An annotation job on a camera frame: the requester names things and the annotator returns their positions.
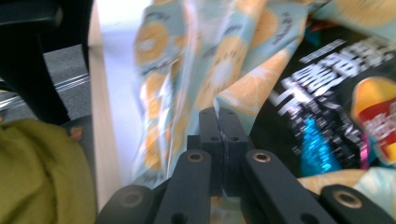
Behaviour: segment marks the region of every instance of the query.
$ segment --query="black chair leg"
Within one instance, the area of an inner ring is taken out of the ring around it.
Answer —
[[[38,36],[0,38],[0,78],[39,119],[53,124],[70,120],[50,79]]]

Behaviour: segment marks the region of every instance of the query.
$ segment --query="blue foil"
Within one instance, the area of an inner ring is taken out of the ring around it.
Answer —
[[[302,176],[341,170],[341,165],[311,117],[305,121],[300,167]]]

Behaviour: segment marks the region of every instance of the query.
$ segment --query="chair armrest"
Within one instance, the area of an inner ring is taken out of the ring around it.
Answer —
[[[37,35],[56,29],[61,7],[51,1],[17,1],[0,4],[0,35]]]

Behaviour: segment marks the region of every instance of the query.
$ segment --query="gray floor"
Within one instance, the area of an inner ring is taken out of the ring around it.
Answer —
[[[55,85],[59,83],[62,84],[74,77],[88,75],[80,45],[46,53],[44,54],[44,58]],[[92,113],[90,84],[89,81],[85,83],[81,82],[81,84],[71,89],[59,92],[59,95],[64,101],[64,105],[69,111],[70,119],[77,119]],[[13,96],[15,95],[12,93],[3,93],[0,97],[1,102],[4,102],[4,100],[8,98],[16,99],[16,97]],[[4,117],[3,122],[15,119],[35,119],[35,115],[25,104],[16,107],[13,106],[13,108],[6,110],[0,108],[0,113]]]

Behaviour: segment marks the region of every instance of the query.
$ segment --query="green fabric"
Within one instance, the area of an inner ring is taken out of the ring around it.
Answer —
[[[0,126],[0,223],[93,223],[92,176],[62,127],[33,119]]]

